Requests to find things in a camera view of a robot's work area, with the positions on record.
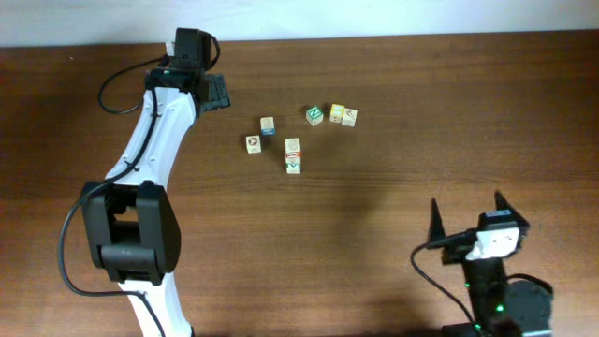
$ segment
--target block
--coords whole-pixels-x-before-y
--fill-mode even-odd
[[[340,123],[343,119],[343,111],[345,107],[341,104],[333,104],[330,106],[330,121],[333,123]]]
[[[245,138],[245,146],[247,147],[248,154],[259,154],[262,152],[260,146],[260,136],[248,136]]]
[[[272,117],[260,118],[260,128],[262,129],[262,136],[274,135],[274,118],[272,118]]]
[[[358,111],[345,108],[343,113],[343,118],[341,120],[341,124],[345,126],[354,126],[356,125],[356,118],[358,118]]]
[[[312,107],[306,111],[306,119],[311,126],[319,124],[324,118],[325,114],[318,107]]]
[[[300,139],[285,139],[285,167],[288,174],[301,173]]]

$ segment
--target brown table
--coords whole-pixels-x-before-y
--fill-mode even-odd
[[[137,336],[127,299],[70,293],[56,264],[66,211],[101,180],[139,113],[96,104],[101,82],[164,46],[0,51],[0,335]],[[597,31],[230,42],[215,71],[232,107],[188,132],[168,195],[183,233],[176,276],[201,333],[404,333],[465,321],[410,267],[436,197],[448,232],[476,225],[500,189],[533,225],[508,271],[556,289],[556,336],[599,330]],[[142,94],[142,70],[107,103]],[[341,103],[355,128],[305,110]],[[273,116],[262,154],[243,139]],[[303,172],[285,174],[284,138]],[[459,266],[422,267],[467,300]],[[80,215],[66,262],[86,289],[117,289],[91,262]]]

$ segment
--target brown tabletop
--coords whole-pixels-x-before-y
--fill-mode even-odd
[[[274,336],[404,333],[460,323],[458,307],[418,276],[431,198],[448,233],[475,227],[501,190],[532,224],[508,272],[556,290],[556,336],[599,330],[599,33],[597,31],[228,42],[232,106],[197,120],[168,186],[183,234],[176,270],[196,332]],[[96,103],[113,72],[164,46],[0,50],[0,335],[138,336],[129,301],[70,293],[58,232],[86,181],[102,180],[139,113]],[[143,70],[107,104],[142,94]],[[356,127],[305,110],[344,104]],[[245,136],[274,117],[249,155]],[[299,137],[303,172],[285,173]],[[467,300],[440,252],[422,268]],[[67,268],[85,289],[118,289],[90,259],[77,215]]]

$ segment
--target white wall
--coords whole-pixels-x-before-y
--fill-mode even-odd
[[[0,0],[0,46],[599,28],[599,0]]]

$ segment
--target white background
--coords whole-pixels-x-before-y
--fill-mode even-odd
[[[0,0],[0,46],[599,28],[599,0]]]

